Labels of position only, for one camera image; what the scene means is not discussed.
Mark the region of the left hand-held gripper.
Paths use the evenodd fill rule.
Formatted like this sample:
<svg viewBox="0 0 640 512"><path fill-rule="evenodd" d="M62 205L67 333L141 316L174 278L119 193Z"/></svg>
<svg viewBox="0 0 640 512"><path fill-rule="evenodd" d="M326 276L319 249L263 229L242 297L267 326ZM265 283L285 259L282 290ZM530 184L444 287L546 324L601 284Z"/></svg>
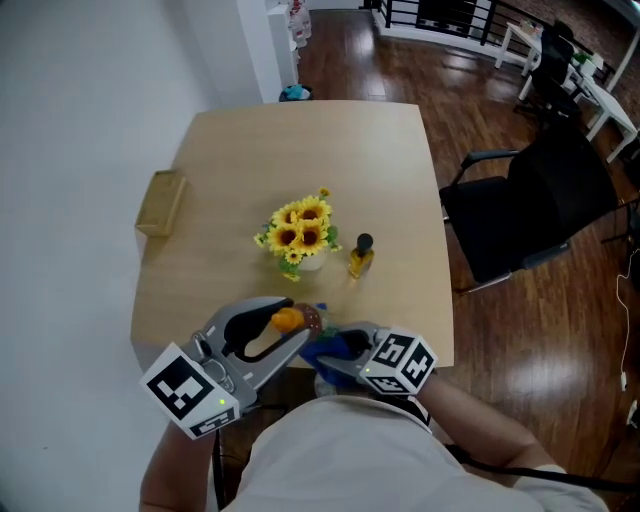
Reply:
<svg viewBox="0 0 640 512"><path fill-rule="evenodd" d="M246 356L246 347L262 334L272 315L293 304L286 297L244 299L219 309L182 346L141 343L141 386L192 440L239 420L258 406L257 391L298 355L313 330L286 335L243 361L241 370L229 357Z"/></svg>

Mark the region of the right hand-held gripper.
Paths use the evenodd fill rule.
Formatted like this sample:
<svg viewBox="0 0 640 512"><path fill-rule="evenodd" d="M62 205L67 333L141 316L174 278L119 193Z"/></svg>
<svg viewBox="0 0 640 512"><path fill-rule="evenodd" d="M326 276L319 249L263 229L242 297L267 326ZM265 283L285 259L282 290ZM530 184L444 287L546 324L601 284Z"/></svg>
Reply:
<svg viewBox="0 0 640 512"><path fill-rule="evenodd" d="M321 355L323 379L333 386L369 386L380 395L415 396L438 362L418 334L361 321L339 327L341 357Z"/></svg>

